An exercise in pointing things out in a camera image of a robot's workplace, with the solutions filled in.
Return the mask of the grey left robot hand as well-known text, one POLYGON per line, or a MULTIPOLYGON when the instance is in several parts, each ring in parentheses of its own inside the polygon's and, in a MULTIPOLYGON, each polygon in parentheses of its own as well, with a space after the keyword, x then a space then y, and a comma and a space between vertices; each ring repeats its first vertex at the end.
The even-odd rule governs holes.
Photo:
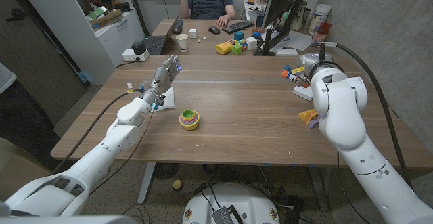
POLYGON ((154 74, 154 77, 149 84, 147 90, 143 92, 142 99, 149 105, 154 103, 164 104, 164 93, 171 88, 171 84, 175 77, 182 70, 179 57, 171 56, 159 66, 154 74))

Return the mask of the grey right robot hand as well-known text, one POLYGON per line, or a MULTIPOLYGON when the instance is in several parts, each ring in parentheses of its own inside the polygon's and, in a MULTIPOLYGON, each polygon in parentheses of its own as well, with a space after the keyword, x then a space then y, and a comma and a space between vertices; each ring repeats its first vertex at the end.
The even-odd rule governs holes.
POLYGON ((334 58, 331 54, 326 53, 324 58, 320 60, 319 53, 306 53, 298 56, 296 62, 297 68, 304 68, 304 71, 299 72, 298 76, 304 83, 310 83, 313 75, 325 68, 331 68, 334 58))

